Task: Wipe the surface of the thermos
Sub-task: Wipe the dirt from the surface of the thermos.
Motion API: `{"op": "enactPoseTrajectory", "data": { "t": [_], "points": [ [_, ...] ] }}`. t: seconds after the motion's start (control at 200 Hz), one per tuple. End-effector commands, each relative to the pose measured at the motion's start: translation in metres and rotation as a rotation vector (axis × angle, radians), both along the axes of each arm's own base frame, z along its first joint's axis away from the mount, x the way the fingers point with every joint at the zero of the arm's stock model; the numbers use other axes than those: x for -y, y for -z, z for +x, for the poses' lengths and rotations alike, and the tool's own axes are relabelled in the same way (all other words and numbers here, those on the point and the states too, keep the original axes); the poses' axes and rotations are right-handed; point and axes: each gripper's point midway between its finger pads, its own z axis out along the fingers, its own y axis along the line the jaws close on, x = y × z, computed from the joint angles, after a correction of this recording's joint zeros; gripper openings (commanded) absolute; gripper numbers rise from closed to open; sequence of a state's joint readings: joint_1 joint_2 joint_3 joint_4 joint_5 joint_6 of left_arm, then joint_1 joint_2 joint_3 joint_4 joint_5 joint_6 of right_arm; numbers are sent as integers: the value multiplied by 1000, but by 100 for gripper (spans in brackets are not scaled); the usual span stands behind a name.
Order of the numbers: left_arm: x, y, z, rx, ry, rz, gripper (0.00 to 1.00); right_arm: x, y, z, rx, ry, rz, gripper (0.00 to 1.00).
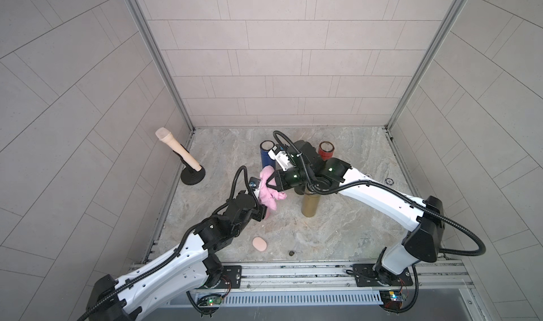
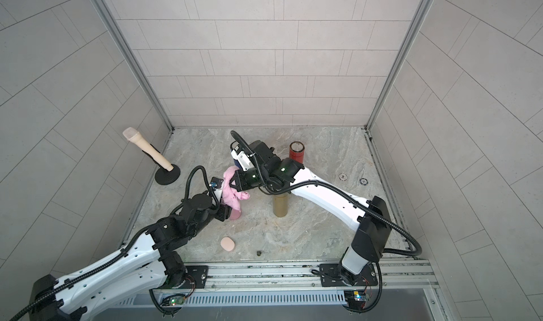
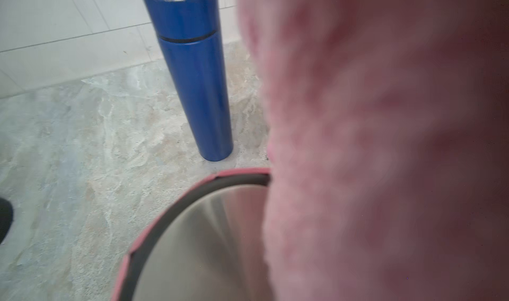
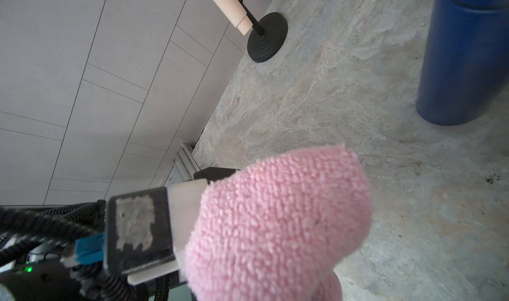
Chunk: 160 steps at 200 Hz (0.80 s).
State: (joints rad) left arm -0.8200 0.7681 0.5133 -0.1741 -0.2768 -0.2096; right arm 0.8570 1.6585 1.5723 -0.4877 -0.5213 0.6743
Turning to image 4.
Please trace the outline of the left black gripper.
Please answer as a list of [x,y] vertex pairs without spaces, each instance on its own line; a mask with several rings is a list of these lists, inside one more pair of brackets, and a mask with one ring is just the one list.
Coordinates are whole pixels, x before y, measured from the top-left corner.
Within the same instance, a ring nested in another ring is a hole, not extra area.
[[28,263],[1,273],[1,300],[167,300],[171,268],[111,277],[97,258]]

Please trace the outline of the pink cloth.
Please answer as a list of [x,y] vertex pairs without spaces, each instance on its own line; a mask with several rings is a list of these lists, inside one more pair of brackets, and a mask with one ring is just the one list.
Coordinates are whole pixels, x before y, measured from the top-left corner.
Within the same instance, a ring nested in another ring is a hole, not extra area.
[[210,184],[186,245],[198,300],[341,300],[334,267],[368,236],[370,186],[343,145],[289,151]]

